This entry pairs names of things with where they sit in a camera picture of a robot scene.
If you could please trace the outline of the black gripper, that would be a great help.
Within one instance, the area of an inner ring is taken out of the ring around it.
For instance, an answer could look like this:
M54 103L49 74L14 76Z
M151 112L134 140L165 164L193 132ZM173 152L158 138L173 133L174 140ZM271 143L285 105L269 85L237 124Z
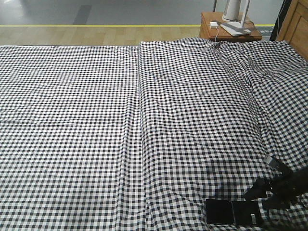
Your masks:
M297 203L298 196L308 192L308 169L303 168L275 180L257 178L253 186L245 193L245 200L268 198L267 191L272 192L273 196L263 201L264 210L289 209L290 204Z

